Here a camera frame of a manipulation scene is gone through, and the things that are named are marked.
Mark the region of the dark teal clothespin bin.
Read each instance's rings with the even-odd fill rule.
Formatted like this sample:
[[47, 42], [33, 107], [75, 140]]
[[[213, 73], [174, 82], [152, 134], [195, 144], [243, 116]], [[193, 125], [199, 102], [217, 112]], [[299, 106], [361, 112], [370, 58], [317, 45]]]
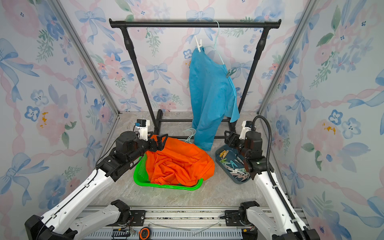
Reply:
[[234, 183], [241, 185], [251, 179], [250, 174], [245, 170], [245, 158], [239, 154], [238, 150], [223, 145], [216, 150], [215, 160]]

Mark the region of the orange t-shirt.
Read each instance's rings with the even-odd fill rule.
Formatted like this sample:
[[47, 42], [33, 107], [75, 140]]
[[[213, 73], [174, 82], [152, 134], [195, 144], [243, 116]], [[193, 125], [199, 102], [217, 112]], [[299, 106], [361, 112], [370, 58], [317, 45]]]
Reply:
[[168, 138], [162, 151], [147, 152], [146, 170], [151, 183], [192, 187], [213, 177], [215, 162], [198, 146]]

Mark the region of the teal t-shirt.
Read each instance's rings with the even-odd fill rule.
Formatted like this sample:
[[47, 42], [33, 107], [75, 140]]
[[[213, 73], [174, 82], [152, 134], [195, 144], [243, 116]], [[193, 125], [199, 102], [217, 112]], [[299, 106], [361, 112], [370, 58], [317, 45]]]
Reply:
[[196, 130], [194, 144], [210, 151], [222, 120], [230, 123], [239, 117], [237, 91], [226, 65], [215, 63], [204, 49], [192, 54], [189, 86], [193, 111], [192, 127]]

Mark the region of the teal clothespin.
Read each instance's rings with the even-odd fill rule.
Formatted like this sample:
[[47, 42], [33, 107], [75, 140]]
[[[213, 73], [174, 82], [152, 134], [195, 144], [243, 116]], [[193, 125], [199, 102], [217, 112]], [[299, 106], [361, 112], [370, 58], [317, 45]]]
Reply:
[[235, 74], [237, 72], [237, 69], [238, 68], [232, 68], [232, 69], [229, 69], [227, 74], [226, 74], [226, 78], [231, 78], [233, 74]]

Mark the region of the white clothespin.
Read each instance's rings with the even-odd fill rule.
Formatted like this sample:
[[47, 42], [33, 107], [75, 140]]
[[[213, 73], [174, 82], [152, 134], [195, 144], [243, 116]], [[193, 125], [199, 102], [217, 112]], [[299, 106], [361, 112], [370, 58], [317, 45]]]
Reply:
[[203, 40], [202, 39], [198, 39], [196, 36], [194, 36], [194, 39], [196, 41], [197, 49], [201, 53], [202, 50], [203, 50]]

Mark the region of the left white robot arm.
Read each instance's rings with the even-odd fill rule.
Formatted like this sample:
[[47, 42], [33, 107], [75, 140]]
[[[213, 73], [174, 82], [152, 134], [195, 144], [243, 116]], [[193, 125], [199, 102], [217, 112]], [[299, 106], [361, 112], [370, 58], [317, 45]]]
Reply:
[[162, 151], [167, 139], [167, 134], [142, 136], [132, 131], [120, 134], [115, 147], [82, 184], [42, 216], [33, 215], [25, 222], [28, 239], [81, 240], [105, 226], [129, 224], [131, 210], [121, 200], [87, 217], [77, 217], [101, 192], [135, 167], [146, 152]]

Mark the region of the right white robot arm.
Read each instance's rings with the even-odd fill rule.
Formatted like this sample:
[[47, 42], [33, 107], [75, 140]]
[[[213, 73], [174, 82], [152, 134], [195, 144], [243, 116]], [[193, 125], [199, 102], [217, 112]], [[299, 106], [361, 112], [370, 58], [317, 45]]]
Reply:
[[261, 134], [248, 131], [242, 137], [225, 132], [225, 143], [244, 157], [246, 171], [265, 197], [273, 219], [251, 202], [239, 207], [242, 221], [255, 226], [267, 240], [319, 240], [316, 230], [309, 229], [285, 196], [270, 161], [263, 155]]

